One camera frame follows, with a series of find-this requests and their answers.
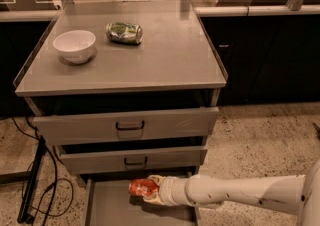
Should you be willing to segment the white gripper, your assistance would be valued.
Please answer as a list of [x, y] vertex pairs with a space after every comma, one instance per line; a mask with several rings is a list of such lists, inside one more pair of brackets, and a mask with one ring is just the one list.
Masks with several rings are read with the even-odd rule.
[[152, 180], [159, 187], [159, 193], [154, 192], [151, 195], [144, 196], [143, 200], [150, 204], [165, 206], [190, 205], [186, 194], [187, 178], [164, 177], [161, 175], [150, 175]]

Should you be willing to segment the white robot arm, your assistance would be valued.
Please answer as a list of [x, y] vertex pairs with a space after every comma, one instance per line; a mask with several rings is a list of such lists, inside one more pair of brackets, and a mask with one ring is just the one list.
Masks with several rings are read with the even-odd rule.
[[150, 176], [142, 188], [149, 203], [192, 207], [225, 201], [293, 214], [297, 226], [320, 226], [320, 163], [305, 175], [246, 179]]

